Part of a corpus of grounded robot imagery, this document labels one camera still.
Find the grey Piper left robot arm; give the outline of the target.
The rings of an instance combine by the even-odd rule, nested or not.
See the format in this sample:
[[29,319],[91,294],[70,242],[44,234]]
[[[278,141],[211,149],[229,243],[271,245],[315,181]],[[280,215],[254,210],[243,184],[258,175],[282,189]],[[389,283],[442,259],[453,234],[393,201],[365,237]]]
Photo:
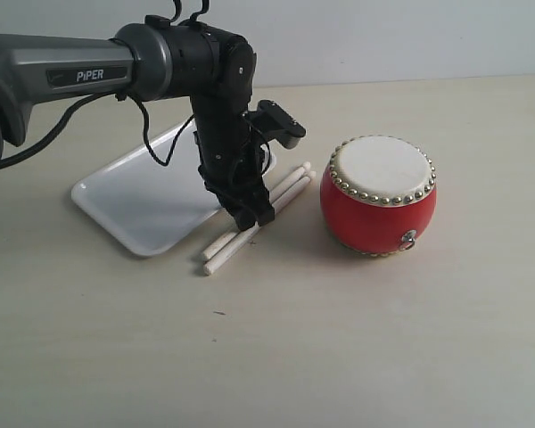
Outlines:
[[0,170],[44,150],[81,107],[105,96],[188,98],[206,189],[247,230],[275,217],[264,138],[251,124],[256,55],[241,35],[149,15],[110,39],[0,34]]

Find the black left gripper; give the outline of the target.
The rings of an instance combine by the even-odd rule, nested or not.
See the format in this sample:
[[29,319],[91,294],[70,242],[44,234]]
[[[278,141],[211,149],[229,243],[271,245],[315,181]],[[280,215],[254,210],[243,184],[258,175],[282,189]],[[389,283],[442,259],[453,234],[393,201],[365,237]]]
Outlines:
[[271,223],[275,209],[260,176],[259,143],[243,119],[247,99],[193,95],[191,106],[206,189],[217,196],[238,231],[255,226],[255,219],[258,226]]

